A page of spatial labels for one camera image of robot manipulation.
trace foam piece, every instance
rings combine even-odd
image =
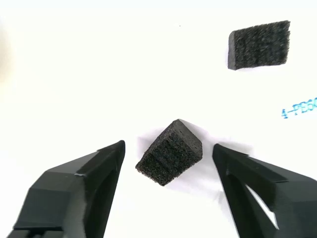
[[[165,186],[202,157],[201,141],[180,120],[175,120],[144,153],[136,169]]]
[[[228,68],[237,70],[286,63],[290,21],[253,26],[229,36]]]

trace porous foam texture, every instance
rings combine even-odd
[[[156,138],[136,169],[165,186],[202,157],[202,142],[178,119]]]
[[[286,63],[290,21],[233,31],[229,36],[228,68],[252,68]]]

